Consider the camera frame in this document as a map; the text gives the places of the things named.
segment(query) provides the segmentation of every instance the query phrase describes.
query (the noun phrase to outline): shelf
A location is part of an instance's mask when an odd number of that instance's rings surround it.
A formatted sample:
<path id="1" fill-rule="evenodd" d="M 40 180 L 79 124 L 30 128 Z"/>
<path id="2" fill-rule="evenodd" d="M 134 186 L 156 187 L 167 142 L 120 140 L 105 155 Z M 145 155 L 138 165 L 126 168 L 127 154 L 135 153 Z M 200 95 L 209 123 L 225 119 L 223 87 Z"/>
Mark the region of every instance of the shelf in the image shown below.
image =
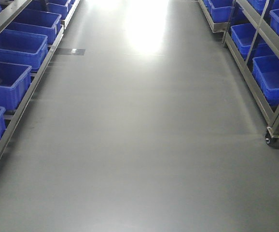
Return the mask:
<path id="1" fill-rule="evenodd" d="M 237 3 L 243 8 L 244 15 L 253 26 L 259 28 L 259 34 L 279 58 L 279 36 L 264 20 L 261 22 L 261 15 L 257 13 L 247 0 L 237 0 Z"/>
<path id="2" fill-rule="evenodd" d="M 66 19 L 64 19 L 64 20 L 61 21 L 61 24 L 64 26 L 65 29 L 67 28 L 69 22 L 71 21 L 71 18 L 72 18 L 72 16 L 73 16 L 73 14 L 74 14 L 74 12 L 75 12 L 75 10 L 76 10 L 78 4 L 80 3 L 80 1 L 81 1 L 81 0 L 76 0 L 76 1 L 74 2 L 74 4 L 72 5 L 72 8 L 70 9 L 70 11 L 69 11 L 69 13 L 68 13 Z"/>
<path id="3" fill-rule="evenodd" d="M 202 8 L 202 10 L 204 12 L 204 15 L 205 15 L 205 17 L 206 17 L 206 19 L 208 21 L 208 24 L 209 24 L 212 32 L 213 33 L 224 32 L 226 30 L 226 28 L 227 28 L 228 23 L 227 22 L 226 23 L 214 23 L 212 21 L 212 18 L 210 16 L 210 14 L 209 14 L 209 12 L 208 12 L 208 10 L 207 10 L 203 0 L 198 0 L 198 2 L 199 2 L 199 5 L 201 6 L 201 8 Z"/>
<path id="4" fill-rule="evenodd" d="M 64 27 L 61 28 L 59 34 L 57 35 L 53 45 L 49 48 L 49 51 L 48 51 L 48 54 L 47 56 L 45 57 L 39 71 L 35 74 L 34 76 L 34 79 L 29 87 L 29 89 L 27 90 L 26 94 L 24 95 L 21 103 L 19 104 L 17 110 L 15 111 L 14 115 L 11 117 L 11 121 L 6 129 L 6 131 L 4 132 L 1 140 L 0 140 L 0 159 L 3 155 L 3 152 L 11 138 L 11 136 L 13 135 L 14 131 L 15 131 L 15 128 L 17 126 L 17 124 L 19 123 L 34 91 L 36 90 L 44 72 L 45 72 L 45 69 L 46 67 L 48 66 L 51 58 L 53 57 L 54 55 L 54 52 L 56 51 L 61 39 L 62 39 L 62 36 L 63 36 L 63 32 L 64 32 Z"/>
<path id="5" fill-rule="evenodd" d="M 232 56 L 234 57 L 256 103 L 258 104 L 266 122 L 268 123 L 270 119 L 273 117 L 274 112 L 269 106 L 265 96 L 263 95 L 261 89 L 256 83 L 252 73 L 250 72 L 248 66 L 246 65 L 245 60 L 242 58 L 239 50 L 235 46 L 229 33 L 226 34 L 225 43 L 228 46 Z"/>
<path id="6" fill-rule="evenodd" d="M 14 0 L 0 12 L 0 33 L 31 2 L 31 0 Z"/>

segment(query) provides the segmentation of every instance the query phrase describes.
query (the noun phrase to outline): epoxy floor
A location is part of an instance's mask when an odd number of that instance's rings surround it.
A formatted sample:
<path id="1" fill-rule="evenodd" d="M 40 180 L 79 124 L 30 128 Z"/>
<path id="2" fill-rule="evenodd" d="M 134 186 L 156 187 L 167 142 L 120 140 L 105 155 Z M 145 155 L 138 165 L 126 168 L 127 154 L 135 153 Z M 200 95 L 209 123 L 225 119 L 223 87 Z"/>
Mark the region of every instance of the epoxy floor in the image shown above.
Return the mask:
<path id="1" fill-rule="evenodd" d="M 279 150 L 194 0 L 82 0 L 0 162 L 0 232 L 279 232 Z"/>

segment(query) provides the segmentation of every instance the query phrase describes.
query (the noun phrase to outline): floor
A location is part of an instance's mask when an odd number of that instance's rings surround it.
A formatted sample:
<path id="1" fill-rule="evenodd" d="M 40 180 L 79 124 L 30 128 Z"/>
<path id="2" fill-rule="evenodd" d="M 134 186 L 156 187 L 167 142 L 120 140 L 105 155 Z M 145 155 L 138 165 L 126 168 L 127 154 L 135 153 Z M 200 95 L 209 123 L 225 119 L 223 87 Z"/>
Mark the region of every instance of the floor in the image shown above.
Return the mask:
<path id="1" fill-rule="evenodd" d="M 279 150 L 195 0 L 82 0 L 0 162 L 0 232 L 279 232 Z"/>

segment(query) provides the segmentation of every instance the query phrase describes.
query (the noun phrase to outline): metal shelving rack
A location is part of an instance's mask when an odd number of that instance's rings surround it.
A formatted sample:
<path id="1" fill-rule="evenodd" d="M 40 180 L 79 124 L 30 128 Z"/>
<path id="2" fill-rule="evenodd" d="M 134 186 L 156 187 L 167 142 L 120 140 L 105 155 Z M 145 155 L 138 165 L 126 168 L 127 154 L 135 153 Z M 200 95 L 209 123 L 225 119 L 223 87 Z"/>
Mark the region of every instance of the metal shelving rack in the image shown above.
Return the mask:
<path id="1" fill-rule="evenodd" d="M 203 13 L 208 21 L 208 24 L 211 28 L 211 31 L 213 33 L 217 33 L 217 32 L 224 32 L 225 29 L 227 28 L 228 23 L 214 23 L 203 0 L 198 0 L 199 5 L 201 6 Z"/>
<path id="2" fill-rule="evenodd" d="M 257 11 L 250 5 L 247 0 L 233 0 L 233 4 L 239 4 L 243 10 L 244 15 L 247 19 L 252 23 L 252 25 L 256 28 L 256 34 L 254 36 L 253 42 L 251 44 L 251 48 L 247 57 L 247 60 L 244 60 L 241 57 L 240 52 L 235 46 L 230 34 L 229 27 L 224 32 L 224 44 L 227 45 L 231 54 L 234 57 L 252 95 L 256 103 L 258 104 L 265 120 L 267 121 L 267 132 L 265 136 L 266 143 L 270 146 L 279 146 L 279 105 L 273 110 L 266 98 L 264 97 L 262 91 L 257 85 L 251 71 L 249 70 L 248 63 L 250 60 L 251 50 L 254 48 L 256 44 L 256 38 L 259 34 L 268 46 L 273 50 L 276 56 L 279 58 L 279 36 L 273 31 L 269 24 L 264 20 L 266 13 L 271 9 L 274 0 L 267 0 L 264 11 L 262 15 L 257 13 Z"/>
<path id="3" fill-rule="evenodd" d="M 31 0 L 14 0 L 0 13 L 0 33 L 5 29 L 9 23 L 31 2 Z M 71 8 L 68 17 L 66 20 L 62 22 L 64 25 L 68 25 L 75 10 L 78 6 L 80 0 L 76 0 Z M 47 68 L 51 58 L 53 57 L 64 33 L 65 27 L 62 26 L 59 31 L 54 43 L 48 47 L 48 54 L 46 55 L 41 67 L 39 68 L 37 73 L 31 73 L 33 80 L 31 82 L 30 87 L 28 88 L 26 94 L 24 95 L 22 101 L 20 102 L 18 108 L 12 115 L 4 115 L 4 119 L 8 122 L 8 126 L 6 131 L 4 132 L 2 138 L 0 139 L 0 159 L 3 155 L 5 148 L 7 147 L 34 91 L 36 90 L 44 72 Z"/>

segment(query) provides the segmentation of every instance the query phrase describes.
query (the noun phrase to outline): caster wheel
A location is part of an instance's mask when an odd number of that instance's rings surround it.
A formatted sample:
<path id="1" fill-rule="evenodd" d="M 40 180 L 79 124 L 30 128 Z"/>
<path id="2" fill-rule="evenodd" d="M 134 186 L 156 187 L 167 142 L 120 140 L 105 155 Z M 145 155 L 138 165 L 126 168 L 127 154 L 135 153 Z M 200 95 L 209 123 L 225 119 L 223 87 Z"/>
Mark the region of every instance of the caster wheel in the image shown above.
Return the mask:
<path id="1" fill-rule="evenodd" d="M 276 143 L 277 139 L 273 139 L 269 133 L 269 131 L 266 131 L 265 135 L 265 142 L 268 146 L 273 146 Z"/>

